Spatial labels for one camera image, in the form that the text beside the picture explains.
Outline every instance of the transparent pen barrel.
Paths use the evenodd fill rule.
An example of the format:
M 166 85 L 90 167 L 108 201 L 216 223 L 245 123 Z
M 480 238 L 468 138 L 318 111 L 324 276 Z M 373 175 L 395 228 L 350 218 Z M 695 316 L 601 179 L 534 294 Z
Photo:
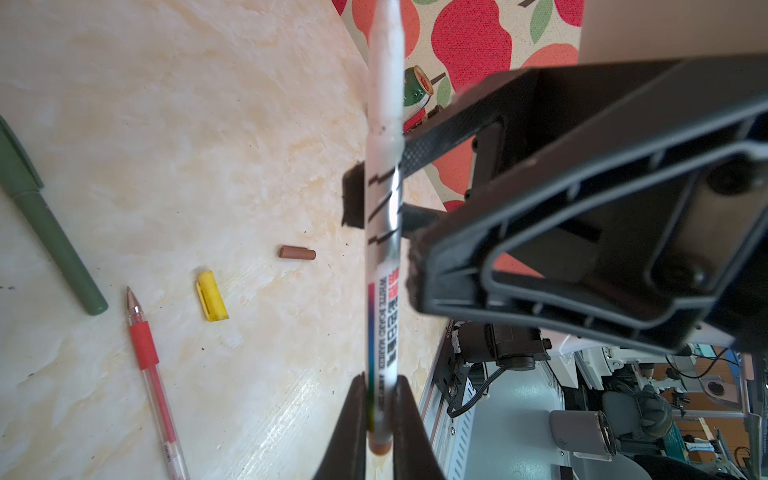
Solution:
M 163 457 L 165 458 L 168 473 L 172 480 L 189 480 L 187 464 L 184 462 L 181 444 L 176 436 L 176 427 L 173 417 L 170 415 L 170 406 L 165 395 L 160 371 L 157 369 L 157 365 L 153 365 L 142 373 L 144 374 L 144 381 L 147 384 L 151 400 L 152 416 L 154 417 L 157 431 L 160 433 Z

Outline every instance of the pen tip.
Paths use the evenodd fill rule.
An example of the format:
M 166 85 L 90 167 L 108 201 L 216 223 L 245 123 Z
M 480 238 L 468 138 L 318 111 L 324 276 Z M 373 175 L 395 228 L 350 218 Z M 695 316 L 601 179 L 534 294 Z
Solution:
M 139 301 L 136 300 L 136 296 L 131 291 L 130 287 L 128 287 L 126 289 L 125 299 L 126 299 L 126 302 L 128 304 L 128 310 L 130 310 L 131 312 L 138 312 L 138 311 L 141 310 L 141 306 L 139 305 Z

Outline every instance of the red pen grip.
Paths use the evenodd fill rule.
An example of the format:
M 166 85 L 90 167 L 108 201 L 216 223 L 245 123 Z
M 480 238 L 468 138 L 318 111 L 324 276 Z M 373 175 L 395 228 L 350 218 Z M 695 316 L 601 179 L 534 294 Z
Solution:
M 136 325 L 131 325 L 128 327 L 128 331 L 131 333 L 131 340 L 134 343 L 139 369 L 146 370 L 160 363 L 160 360 L 157 358 L 157 350 L 154 349 L 149 322 L 139 322 Z

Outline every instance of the green leaf pattern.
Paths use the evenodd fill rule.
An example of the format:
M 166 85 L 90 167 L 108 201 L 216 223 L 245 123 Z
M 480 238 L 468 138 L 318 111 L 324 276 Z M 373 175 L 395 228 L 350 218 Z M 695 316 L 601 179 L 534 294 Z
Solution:
M 544 30 L 549 25 L 549 19 L 552 17 L 553 0 L 538 0 L 531 17 L 531 40 L 534 43 L 544 34 Z
M 437 87 L 437 94 L 435 94 L 437 97 L 435 101 L 438 105 L 443 108 L 448 107 L 448 104 L 451 103 L 451 90 L 451 81 L 448 77 L 443 78 Z

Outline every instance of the floor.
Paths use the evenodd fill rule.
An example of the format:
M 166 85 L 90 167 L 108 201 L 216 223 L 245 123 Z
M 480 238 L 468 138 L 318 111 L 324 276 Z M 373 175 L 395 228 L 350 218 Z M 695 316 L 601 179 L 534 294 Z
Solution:
M 475 406 L 465 480 L 559 478 L 570 460 L 552 439 L 549 412 L 562 409 L 562 391 L 544 362 L 499 376 Z

